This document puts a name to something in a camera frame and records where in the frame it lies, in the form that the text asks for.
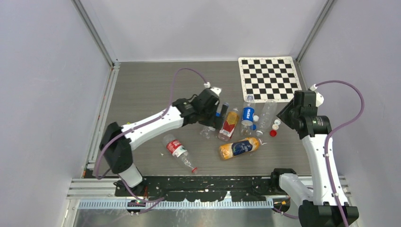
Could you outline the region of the yellow red label bottle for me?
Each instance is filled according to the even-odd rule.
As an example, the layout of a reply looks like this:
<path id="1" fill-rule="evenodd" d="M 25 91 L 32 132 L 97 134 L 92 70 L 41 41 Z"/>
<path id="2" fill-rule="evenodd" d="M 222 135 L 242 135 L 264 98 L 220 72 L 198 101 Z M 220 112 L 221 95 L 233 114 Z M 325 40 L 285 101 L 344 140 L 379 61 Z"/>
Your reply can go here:
<path id="1" fill-rule="evenodd" d="M 218 138 L 222 141 L 228 142 L 231 140 L 235 128 L 239 121 L 239 111 L 238 108 L 233 108 L 228 114 L 223 123 L 222 128 L 218 133 Z"/>

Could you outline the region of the crushed Pepsi bottle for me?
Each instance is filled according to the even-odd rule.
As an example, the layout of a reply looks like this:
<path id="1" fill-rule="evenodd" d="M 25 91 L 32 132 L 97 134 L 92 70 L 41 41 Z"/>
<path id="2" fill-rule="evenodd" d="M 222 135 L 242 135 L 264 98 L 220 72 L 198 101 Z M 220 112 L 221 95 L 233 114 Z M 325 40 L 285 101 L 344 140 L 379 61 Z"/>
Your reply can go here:
<path id="1" fill-rule="evenodd" d="M 200 135 L 206 139 L 210 139 L 215 136 L 216 129 L 213 127 L 204 126 L 200 131 Z"/>

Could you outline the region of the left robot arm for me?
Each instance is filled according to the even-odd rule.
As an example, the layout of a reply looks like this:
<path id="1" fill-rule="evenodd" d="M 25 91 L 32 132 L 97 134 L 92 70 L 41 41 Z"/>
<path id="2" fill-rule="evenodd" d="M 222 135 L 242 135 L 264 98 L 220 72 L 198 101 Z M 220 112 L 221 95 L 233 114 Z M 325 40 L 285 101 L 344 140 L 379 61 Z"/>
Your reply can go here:
<path id="1" fill-rule="evenodd" d="M 227 107 L 223 107 L 216 115 L 220 93 L 218 87 L 206 88 L 191 100 L 177 99 L 167 109 L 141 121 L 123 126 L 113 122 L 106 127 L 99 150 L 112 173 L 127 183 L 132 195 L 139 196 L 145 190 L 143 177 L 133 162 L 133 151 L 162 133 L 188 124 L 220 128 L 227 113 Z"/>

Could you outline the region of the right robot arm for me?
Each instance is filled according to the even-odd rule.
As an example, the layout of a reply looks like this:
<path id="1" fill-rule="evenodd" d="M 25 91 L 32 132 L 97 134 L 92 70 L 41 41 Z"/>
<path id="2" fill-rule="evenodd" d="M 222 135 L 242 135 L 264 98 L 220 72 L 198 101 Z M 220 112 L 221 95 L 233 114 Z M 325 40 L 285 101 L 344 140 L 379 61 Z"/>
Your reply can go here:
<path id="1" fill-rule="evenodd" d="M 331 123 L 318 115 L 322 96 L 315 91 L 296 91 L 294 98 L 277 114 L 282 123 L 295 130 L 306 150 L 313 188 L 309 189 L 293 169 L 275 168 L 270 189 L 286 192 L 298 208 L 303 227 L 349 227 L 359 218 L 349 204 L 333 158 Z"/>

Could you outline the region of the upright Pepsi bottle blue label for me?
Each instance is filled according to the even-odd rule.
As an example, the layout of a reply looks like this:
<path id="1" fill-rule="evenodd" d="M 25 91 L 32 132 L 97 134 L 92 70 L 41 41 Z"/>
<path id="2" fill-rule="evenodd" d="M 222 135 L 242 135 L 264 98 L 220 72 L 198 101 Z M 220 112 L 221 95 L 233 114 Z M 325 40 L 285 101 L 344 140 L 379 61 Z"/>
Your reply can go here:
<path id="1" fill-rule="evenodd" d="M 241 117 L 240 134 L 249 137 L 253 130 L 253 117 L 255 112 L 255 101 L 253 95 L 248 95 L 243 104 L 243 112 Z"/>

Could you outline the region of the clear empty plastic bottle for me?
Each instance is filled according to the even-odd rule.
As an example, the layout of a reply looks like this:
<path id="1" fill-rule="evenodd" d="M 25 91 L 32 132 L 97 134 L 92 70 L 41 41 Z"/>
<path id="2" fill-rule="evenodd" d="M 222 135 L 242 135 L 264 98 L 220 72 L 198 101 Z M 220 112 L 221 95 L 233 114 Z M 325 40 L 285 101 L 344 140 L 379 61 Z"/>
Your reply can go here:
<path id="1" fill-rule="evenodd" d="M 271 126 L 271 122 L 275 118 L 277 102 L 267 100 L 264 104 L 261 114 L 259 115 L 258 124 L 256 126 L 256 137 L 261 137 Z"/>

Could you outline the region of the red bottle cap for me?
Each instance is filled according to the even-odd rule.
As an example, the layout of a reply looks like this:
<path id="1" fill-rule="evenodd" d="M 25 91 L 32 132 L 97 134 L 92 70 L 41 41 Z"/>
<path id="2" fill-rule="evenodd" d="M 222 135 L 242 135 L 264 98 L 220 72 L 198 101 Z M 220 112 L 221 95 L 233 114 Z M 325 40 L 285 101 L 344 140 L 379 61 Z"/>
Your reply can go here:
<path id="1" fill-rule="evenodd" d="M 271 137 L 276 137 L 277 136 L 277 131 L 276 130 L 271 130 L 270 131 L 270 136 Z"/>

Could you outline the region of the orange blue label bottle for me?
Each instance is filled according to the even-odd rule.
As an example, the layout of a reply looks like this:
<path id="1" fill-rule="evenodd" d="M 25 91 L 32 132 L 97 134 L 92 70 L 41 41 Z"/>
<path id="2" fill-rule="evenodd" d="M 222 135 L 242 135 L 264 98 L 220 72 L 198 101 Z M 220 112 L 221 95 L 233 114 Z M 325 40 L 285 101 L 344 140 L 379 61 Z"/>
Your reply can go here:
<path id="1" fill-rule="evenodd" d="M 260 138 L 248 137 L 220 146 L 219 154 L 222 160 L 227 160 L 244 153 L 256 151 L 261 145 L 262 140 Z"/>

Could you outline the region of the red label water bottle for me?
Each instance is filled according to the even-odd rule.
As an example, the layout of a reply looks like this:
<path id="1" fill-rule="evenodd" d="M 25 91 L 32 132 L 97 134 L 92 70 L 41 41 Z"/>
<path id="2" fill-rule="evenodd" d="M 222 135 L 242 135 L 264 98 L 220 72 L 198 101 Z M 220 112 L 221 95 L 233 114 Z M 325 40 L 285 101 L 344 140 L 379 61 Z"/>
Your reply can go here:
<path id="1" fill-rule="evenodd" d="M 167 134 L 163 137 L 163 145 L 167 151 L 182 165 L 183 168 L 192 174 L 198 173 L 198 168 L 195 165 L 193 158 L 189 151 L 182 145 L 182 143 L 172 134 Z"/>

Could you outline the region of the checkerboard calibration mat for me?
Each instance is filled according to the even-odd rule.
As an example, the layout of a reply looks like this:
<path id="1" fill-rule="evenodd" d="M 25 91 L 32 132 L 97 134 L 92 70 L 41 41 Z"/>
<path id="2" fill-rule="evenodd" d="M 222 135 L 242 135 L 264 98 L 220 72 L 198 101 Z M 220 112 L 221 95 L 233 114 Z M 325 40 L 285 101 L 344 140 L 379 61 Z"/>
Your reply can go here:
<path id="1" fill-rule="evenodd" d="M 238 66 L 244 100 L 252 95 L 256 103 L 287 103 L 295 91 L 302 90 L 291 56 L 240 57 Z"/>

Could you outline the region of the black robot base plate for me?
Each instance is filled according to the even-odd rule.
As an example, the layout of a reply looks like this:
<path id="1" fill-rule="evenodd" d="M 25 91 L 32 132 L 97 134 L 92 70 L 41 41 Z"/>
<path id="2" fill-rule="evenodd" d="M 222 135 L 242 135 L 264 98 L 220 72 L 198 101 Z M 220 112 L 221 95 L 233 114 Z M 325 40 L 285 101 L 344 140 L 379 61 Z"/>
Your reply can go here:
<path id="1" fill-rule="evenodd" d="M 268 176 L 146 176 L 131 189 L 145 199 L 189 202 L 222 201 L 231 196 L 234 202 L 263 201 L 267 196 L 285 196 Z"/>

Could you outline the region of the aluminium slotted rail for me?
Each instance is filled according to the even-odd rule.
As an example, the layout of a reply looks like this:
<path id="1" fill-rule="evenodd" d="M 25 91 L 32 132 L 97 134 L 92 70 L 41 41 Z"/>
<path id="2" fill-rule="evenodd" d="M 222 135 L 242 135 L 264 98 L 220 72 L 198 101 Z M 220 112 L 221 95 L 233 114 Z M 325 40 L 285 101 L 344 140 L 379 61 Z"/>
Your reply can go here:
<path id="1" fill-rule="evenodd" d="M 143 204 L 142 202 L 130 199 L 84 199 L 78 203 L 79 209 L 145 209 L 152 206 L 152 203 Z M 156 210 L 174 210 L 174 209 L 272 209 L 274 203 L 272 199 L 264 201 L 232 201 L 224 199 L 222 201 L 193 202 L 184 201 L 162 201 L 154 209 Z"/>

